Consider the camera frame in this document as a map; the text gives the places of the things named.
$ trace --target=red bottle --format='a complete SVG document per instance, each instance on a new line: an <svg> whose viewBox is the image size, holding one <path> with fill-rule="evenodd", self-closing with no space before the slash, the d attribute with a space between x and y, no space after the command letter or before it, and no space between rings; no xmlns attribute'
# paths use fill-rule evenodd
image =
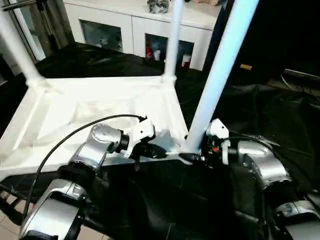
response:
<svg viewBox="0 0 320 240"><path fill-rule="evenodd" d="M150 41L147 40L145 42L145 58L146 59L152 59L152 50L151 50L151 47L150 47Z"/></svg>

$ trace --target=cabinet door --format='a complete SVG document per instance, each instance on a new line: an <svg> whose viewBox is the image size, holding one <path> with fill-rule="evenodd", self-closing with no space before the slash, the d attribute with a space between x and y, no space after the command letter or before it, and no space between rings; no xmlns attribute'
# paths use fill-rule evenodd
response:
<svg viewBox="0 0 320 240"><path fill-rule="evenodd" d="M134 53L130 15L71 4L65 9L76 42Z"/></svg>
<svg viewBox="0 0 320 240"><path fill-rule="evenodd" d="M163 61L166 58L171 24L133 16L132 27L134 54ZM182 67L202 70L211 34L210 30L181 25L177 63Z"/></svg>

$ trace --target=white countertop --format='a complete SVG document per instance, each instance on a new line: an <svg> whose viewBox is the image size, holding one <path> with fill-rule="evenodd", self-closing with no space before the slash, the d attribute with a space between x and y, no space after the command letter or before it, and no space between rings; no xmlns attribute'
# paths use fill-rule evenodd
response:
<svg viewBox="0 0 320 240"><path fill-rule="evenodd" d="M170 2L169 12L165 14L153 14L148 12L146 0L63 0L63 2L163 22L171 21L174 3L174 1ZM181 24L213 30L220 9L221 6L211 6L206 3L195 3L193 1L185 2L182 9Z"/></svg>

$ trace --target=floor tile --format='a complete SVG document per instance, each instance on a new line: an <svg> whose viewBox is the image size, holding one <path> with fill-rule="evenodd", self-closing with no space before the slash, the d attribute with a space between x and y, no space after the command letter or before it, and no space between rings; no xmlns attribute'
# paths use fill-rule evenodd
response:
<svg viewBox="0 0 320 240"><path fill-rule="evenodd" d="M0 236L3 240L18 240L18 235L10 232L2 226L0 226Z"/></svg>
<svg viewBox="0 0 320 240"><path fill-rule="evenodd" d="M25 210L25 205L26 205L26 201L22 200L21 202L18 203L18 205L15 207L15 209L18 212L23 214L24 210ZM34 207L34 205L32 203L30 203L28 213L32 210L33 207Z"/></svg>
<svg viewBox="0 0 320 240"><path fill-rule="evenodd" d="M102 240L103 234L86 226L81 226L77 240Z"/></svg>
<svg viewBox="0 0 320 240"><path fill-rule="evenodd" d="M6 215L2 211L0 211L0 223L5 217Z"/></svg>
<svg viewBox="0 0 320 240"><path fill-rule="evenodd" d="M103 235L102 240L112 240L112 238L110 238L110 237L108 237L108 236L106 236L106 235Z"/></svg>
<svg viewBox="0 0 320 240"><path fill-rule="evenodd" d="M0 225L17 235L19 234L20 226L15 225L7 216L2 220Z"/></svg>

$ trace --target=metal stand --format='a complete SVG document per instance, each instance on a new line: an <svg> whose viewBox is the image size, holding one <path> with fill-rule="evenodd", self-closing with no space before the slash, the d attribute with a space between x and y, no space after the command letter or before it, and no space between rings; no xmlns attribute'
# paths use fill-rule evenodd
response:
<svg viewBox="0 0 320 240"><path fill-rule="evenodd" d="M184 152L198 153L259 0L235 0L218 51L196 109Z"/></svg>

